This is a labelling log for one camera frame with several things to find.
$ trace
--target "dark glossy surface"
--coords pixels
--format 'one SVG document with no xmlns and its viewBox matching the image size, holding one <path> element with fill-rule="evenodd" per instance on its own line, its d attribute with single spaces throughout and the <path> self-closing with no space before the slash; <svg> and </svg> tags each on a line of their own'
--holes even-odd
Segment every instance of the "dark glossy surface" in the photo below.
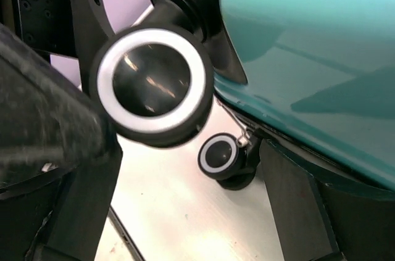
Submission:
<svg viewBox="0 0 395 261">
<path fill-rule="evenodd" d="M 232 149 L 229 143 L 225 141 L 216 142 L 207 150 L 207 164 L 211 167 L 221 167 L 229 161 L 231 154 Z"/>
<path fill-rule="evenodd" d="M 175 109 L 186 96 L 191 75 L 184 57 L 173 48 L 148 44 L 119 61 L 114 92 L 129 112 L 155 117 Z"/>
</svg>

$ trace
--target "black strip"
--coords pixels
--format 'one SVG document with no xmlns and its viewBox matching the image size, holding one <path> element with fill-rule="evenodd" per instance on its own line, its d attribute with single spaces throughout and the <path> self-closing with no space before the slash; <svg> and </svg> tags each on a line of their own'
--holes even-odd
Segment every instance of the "black strip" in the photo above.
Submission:
<svg viewBox="0 0 395 261">
<path fill-rule="evenodd" d="M 137 248 L 135 242 L 130 237 L 128 231 L 126 230 L 126 228 L 122 224 L 121 220 L 119 219 L 117 213 L 115 213 L 115 211 L 112 208 L 112 206 L 110 206 L 109 218 L 110 218 L 112 224 L 115 226 L 115 229 L 118 231 L 118 233 L 121 236 L 121 238 L 123 238 L 123 240 L 125 241 L 125 244 L 126 244 L 128 250 L 130 251 L 130 254 L 133 257 L 133 259 L 135 261 L 145 261 L 143 255 L 141 254 L 141 252 Z"/>
</svg>

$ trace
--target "teal object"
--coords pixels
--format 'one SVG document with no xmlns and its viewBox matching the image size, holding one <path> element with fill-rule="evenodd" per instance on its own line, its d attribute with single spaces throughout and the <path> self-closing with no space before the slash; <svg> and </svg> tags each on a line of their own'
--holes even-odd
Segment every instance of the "teal object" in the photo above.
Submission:
<svg viewBox="0 0 395 261">
<path fill-rule="evenodd" d="M 230 104 L 395 190 L 395 0 L 220 0 Z"/>
</svg>

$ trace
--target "teal glossy surface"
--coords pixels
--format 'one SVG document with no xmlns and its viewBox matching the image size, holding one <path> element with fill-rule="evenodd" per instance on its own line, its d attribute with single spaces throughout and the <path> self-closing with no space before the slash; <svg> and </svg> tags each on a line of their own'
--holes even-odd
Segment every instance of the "teal glossy surface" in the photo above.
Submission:
<svg viewBox="0 0 395 261">
<path fill-rule="evenodd" d="M 395 0 L 220 0 L 232 104 L 395 190 Z"/>
</svg>

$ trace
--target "gray ring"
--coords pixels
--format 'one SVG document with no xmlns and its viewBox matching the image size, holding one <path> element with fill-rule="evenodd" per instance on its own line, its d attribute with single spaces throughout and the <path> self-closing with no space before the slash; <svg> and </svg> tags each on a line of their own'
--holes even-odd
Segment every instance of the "gray ring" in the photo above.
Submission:
<svg viewBox="0 0 395 261">
<path fill-rule="evenodd" d="M 222 165 L 221 167 L 211 167 L 206 161 L 206 154 L 207 154 L 207 151 L 209 150 L 209 148 L 211 147 L 211 145 L 213 145 L 219 141 L 227 142 L 230 145 L 232 153 L 230 155 L 229 160 L 224 165 Z M 226 136 L 226 135 L 215 136 L 214 138 L 212 138 L 208 142 L 206 142 L 206 144 L 203 146 L 203 148 L 200 152 L 199 161 L 200 161 L 201 167 L 207 173 L 220 173 L 220 172 L 226 170 L 233 163 L 234 159 L 236 158 L 236 153 L 237 153 L 237 145 L 236 145 L 236 142 L 234 141 L 234 139 L 232 139 L 230 136 Z"/>
<path fill-rule="evenodd" d="M 122 107 L 112 81 L 117 64 L 127 51 L 155 43 L 174 48 L 185 58 L 191 81 L 185 98 L 173 110 L 158 117 L 142 117 Z M 150 28 L 129 33 L 111 46 L 100 63 L 96 85 L 104 109 L 121 126 L 140 133 L 162 133 L 181 125 L 198 109 L 206 90 L 206 71 L 198 51 L 187 39 L 169 30 Z"/>
</svg>

